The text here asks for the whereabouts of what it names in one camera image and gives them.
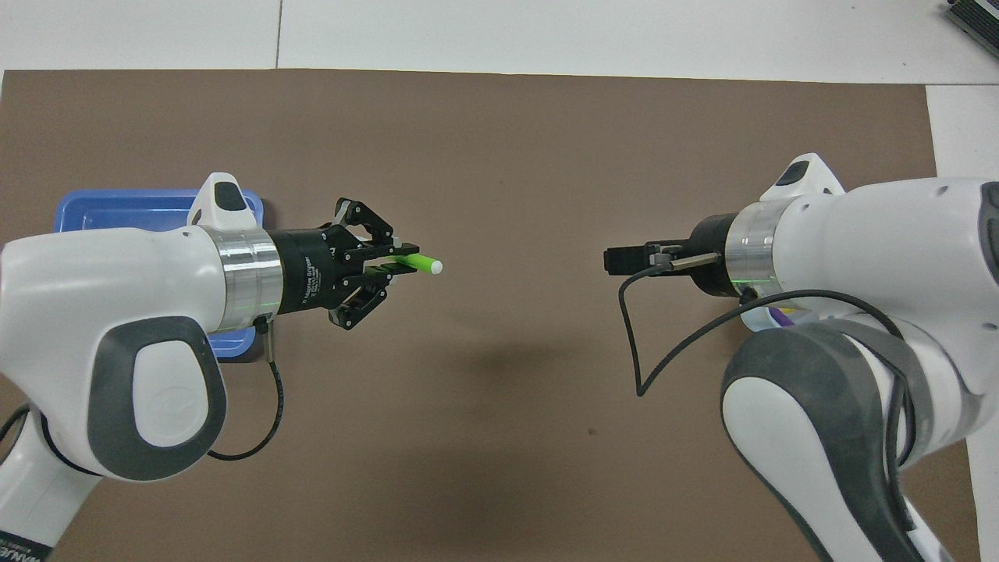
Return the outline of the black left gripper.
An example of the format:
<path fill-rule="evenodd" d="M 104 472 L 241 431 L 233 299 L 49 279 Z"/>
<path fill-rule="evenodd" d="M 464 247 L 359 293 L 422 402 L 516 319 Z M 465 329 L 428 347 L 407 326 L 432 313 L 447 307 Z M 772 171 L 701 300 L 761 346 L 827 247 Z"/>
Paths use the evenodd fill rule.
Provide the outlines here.
<path fill-rule="evenodd" d="M 385 302 L 396 277 L 418 271 L 389 261 L 365 266 L 360 274 L 345 277 L 347 270 L 340 262 L 420 253 L 419 246 L 396 237 L 395 229 L 360 201 L 340 198 L 332 225 L 324 229 L 272 229 L 270 238 L 278 252 L 284 283 L 279 315 L 325 308 L 329 321 L 345 330 L 356 328 Z"/>

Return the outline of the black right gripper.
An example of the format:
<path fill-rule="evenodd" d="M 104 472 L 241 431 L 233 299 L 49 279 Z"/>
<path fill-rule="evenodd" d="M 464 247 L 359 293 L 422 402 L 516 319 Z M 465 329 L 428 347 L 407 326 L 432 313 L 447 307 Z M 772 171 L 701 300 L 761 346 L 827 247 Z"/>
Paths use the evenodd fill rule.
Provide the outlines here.
<path fill-rule="evenodd" d="M 646 242 L 636 246 L 610 247 L 604 251 L 604 271 L 610 276 L 632 276 L 657 266 L 653 256 L 670 254 L 671 259 L 715 253 L 713 263 L 692 269 L 693 282 L 702 292 L 715 297 L 739 297 L 738 288 L 731 282 L 727 269 L 727 238 L 737 213 L 711 215 L 696 225 L 690 233 L 690 242 Z"/>

